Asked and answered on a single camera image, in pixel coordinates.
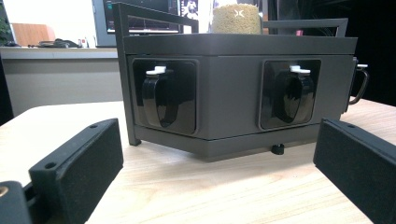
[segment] white latch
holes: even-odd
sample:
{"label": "white latch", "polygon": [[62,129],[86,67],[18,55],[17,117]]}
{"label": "white latch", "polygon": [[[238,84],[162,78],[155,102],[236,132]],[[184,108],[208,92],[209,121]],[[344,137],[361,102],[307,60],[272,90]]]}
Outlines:
{"label": "white latch", "polygon": [[155,66],[154,70],[147,71],[147,75],[159,75],[165,73],[166,66]]}
{"label": "white latch", "polygon": [[301,69],[300,65],[291,65],[290,66],[290,71],[293,72],[293,73],[301,74],[303,76],[309,76],[309,74],[311,73],[311,70]]}
{"label": "white latch", "polygon": [[362,70],[364,70],[365,68],[367,68],[369,65],[367,65],[367,64],[364,64],[364,63],[358,63],[358,71],[362,71]]}

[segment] desk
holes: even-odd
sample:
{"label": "desk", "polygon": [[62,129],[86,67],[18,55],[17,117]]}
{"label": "desk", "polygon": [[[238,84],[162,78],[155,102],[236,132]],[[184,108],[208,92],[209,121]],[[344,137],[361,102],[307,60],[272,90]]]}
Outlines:
{"label": "desk", "polygon": [[[0,127],[0,182],[92,123],[119,118],[124,167],[88,223],[371,223],[313,164],[315,144],[221,161],[170,147],[128,145],[122,102],[48,105]],[[396,144],[396,107],[361,100],[342,120]]]}

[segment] computer monitor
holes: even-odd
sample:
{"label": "computer monitor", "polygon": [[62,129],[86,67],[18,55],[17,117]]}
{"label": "computer monitor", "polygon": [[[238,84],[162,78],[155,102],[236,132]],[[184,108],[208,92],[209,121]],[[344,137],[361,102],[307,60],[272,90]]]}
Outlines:
{"label": "computer monitor", "polygon": [[[97,48],[116,47],[114,19],[112,13],[112,4],[115,2],[151,8],[174,15],[180,15],[181,11],[179,0],[92,0]],[[178,25],[166,22],[130,18],[129,25],[129,31],[131,35],[179,33]]]}

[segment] screw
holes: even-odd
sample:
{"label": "screw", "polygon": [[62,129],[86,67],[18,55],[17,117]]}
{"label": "screw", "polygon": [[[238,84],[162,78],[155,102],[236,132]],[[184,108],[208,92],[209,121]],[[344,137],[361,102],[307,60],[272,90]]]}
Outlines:
{"label": "screw", "polygon": [[0,198],[6,195],[8,192],[8,188],[4,186],[0,186]]}

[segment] black handle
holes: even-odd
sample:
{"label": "black handle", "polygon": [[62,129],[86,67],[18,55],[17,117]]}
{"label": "black handle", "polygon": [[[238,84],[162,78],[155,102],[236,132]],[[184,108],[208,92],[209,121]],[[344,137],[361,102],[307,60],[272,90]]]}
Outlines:
{"label": "black handle", "polygon": [[367,67],[367,64],[358,64],[356,66],[356,72],[362,72],[364,74],[364,80],[363,83],[361,84],[361,89],[359,90],[358,94],[356,95],[356,97],[349,101],[350,105],[354,105],[356,104],[361,97],[363,96],[364,92],[366,91],[367,85],[369,84],[369,73],[365,70],[365,68]]}
{"label": "black handle", "polygon": [[298,122],[312,109],[315,85],[308,75],[288,71],[276,77],[274,110],[279,119]]}
{"label": "black handle", "polygon": [[[152,126],[166,128],[177,118],[178,104],[174,95],[172,75],[172,70],[156,67],[155,70],[147,73],[143,82],[143,107],[148,123]],[[159,113],[160,105],[165,105],[163,118]]]}

